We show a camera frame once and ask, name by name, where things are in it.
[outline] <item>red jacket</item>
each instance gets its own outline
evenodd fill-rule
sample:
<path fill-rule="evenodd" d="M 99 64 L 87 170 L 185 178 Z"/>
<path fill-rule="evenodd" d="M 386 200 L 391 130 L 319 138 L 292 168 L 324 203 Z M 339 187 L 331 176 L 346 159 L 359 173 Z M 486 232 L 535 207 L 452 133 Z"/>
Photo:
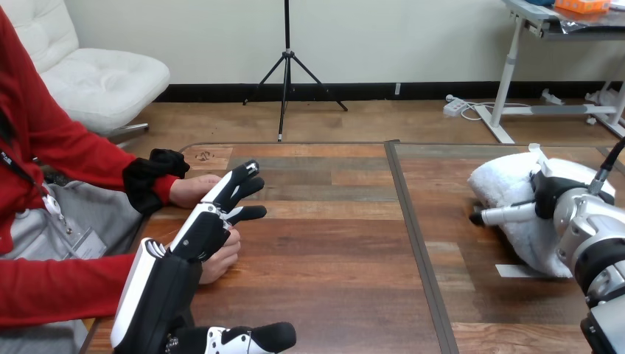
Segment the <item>red jacket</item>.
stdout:
<path fill-rule="evenodd" d="M 0 109 L 15 131 L 3 150 L 38 184 L 37 156 L 68 177 L 123 190 L 122 170 L 135 157 L 71 121 L 48 93 L 13 26 L 0 8 Z M 163 201 L 175 177 L 153 190 Z M 0 254 L 13 249 L 10 227 L 16 212 L 43 208 L 38 191 L 0 164 Z M 39 325 L 115 314 L 133 255 L 99 260 L 0 260 L 0 327 Z"/>

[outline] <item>power strip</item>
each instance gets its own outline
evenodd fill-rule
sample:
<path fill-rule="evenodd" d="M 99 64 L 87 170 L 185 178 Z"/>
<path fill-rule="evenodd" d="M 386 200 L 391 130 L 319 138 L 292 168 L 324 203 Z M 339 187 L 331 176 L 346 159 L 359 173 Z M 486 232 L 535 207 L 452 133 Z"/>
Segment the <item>power strip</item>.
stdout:
<path fill-rule="evenodd" d="M 450 117 L 457 117 L 467 106 L 468 104 L 465 101 L 454 97 L 453 101 L 443 107 L 443 114 Z"/>

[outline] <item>light stand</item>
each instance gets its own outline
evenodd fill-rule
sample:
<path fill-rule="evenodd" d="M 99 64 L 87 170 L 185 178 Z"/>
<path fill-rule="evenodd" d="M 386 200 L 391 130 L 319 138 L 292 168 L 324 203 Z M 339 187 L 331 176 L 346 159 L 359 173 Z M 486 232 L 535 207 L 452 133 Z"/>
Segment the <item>light stand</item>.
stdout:
<path fill-rule="evenodd" d="M 286 50 L 284 52 L 282 52 L 282 56 L 280 57 L 280 59 L 278 60 L 276 65 L 274 65 L 273 68 L 271 68 L 271 70 L 269 70 L 267 75 L 265 75 L 265 78 L 263 78 L 262 81 L 256 86 L 256 88 L 254 89 L 253 94 L 248 99 L 243 101 L 243 105 L 247 105 L 248 102 L 252 101 L 252 99 L 255 98 L 256 94 L 258 93 L 258 90 L 260 89 L 260 86 L 262 84 L 264 84 L 265 81 L 267 81 L 267 79 L 271 76 L 271 74 L 273 74 L 273 72 L 276 70 L 278 65 L 280 65 L 280 63 L 283 60 L 286 61 L 286 65 L 284 66 L 284 83 L 282 84 L 282 109 L 280 110 L 280 128 L 278 129 L 278 141 L 279 142 L 282 141 L 282 126 L 284 124 L 284 114 L 287 111 L 288 92 L 291 90 L 291 86 L 292 86 L 292 83 L 291 83 L 291 59 L 293 59 L 295 62 L 297 62 L 297 64 L 299 64 L 301 66 L 301 68 L 308 75 L 310 75 L 310 77 L 312 77 L 312 79 L 314 81 L 317 82 L 317 84 L 327 93 L 329 98 L 331 98 L 332 100 L 336 101 L 336 103 L 338 103 L 338 105 L 344 111 L 347 111 L 347 107 L 343 103 L 341 103 L 339 100 L 336 100 L 334 98 L 334 96 L 332 96 L 332 94 L 330 93 L 329 89 L 321 81 L 319 81 L 319 79 L 312 72 L 310 72 L 310 70 L 308 70 L 308 68 L 295 56 L 295 52 L 291 50 L 289 27 L 290 27 L 290 22 L 289 22 L 289 0 L 284 0 L 284 41 L 286 43 L 286 47 L 287 48 L 286 48 Z"/>

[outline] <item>human hand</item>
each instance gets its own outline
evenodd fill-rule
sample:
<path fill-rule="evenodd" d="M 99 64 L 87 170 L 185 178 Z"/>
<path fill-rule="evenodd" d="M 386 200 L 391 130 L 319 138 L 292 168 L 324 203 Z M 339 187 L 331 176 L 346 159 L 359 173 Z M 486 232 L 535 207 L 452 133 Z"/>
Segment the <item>human hand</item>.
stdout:
<path fill-rule="evenodd" d="M 200 284 L 211 284 L 224 275 L 228 268 L 239 260 L 240 249 L 241 235 L 236 229 L 230 228 L 230 237 L 223 244 L 223 247 L 202 264 L 203 272 Z"/>
<path fill-rule="evenodd" d="M 221 177 L 215 175 L 178 179 L 172 184 L 170 202 L 182 208 L 194 208 L 220 180 Z"/>

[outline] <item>white wall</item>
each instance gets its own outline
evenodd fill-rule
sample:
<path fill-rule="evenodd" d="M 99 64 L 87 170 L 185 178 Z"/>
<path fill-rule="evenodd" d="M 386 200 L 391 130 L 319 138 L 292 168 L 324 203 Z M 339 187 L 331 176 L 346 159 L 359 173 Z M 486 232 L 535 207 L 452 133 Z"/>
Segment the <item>white wall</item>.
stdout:
<path fill-rule="evenodd" d="M 165 62 L 172 83 L 256 83 L 284 50 L 282 0 L 66 0 L 81 47 Z M 500 0 L 290 0 L 291 46 L 326 83 L 499 81 Z M 621 42 L 524 33 L 514 80 L 603 80 Z M 282 70 L 270 82 L 278 83 Z M 302 70 L 293 81 L 310 82 Z"/>

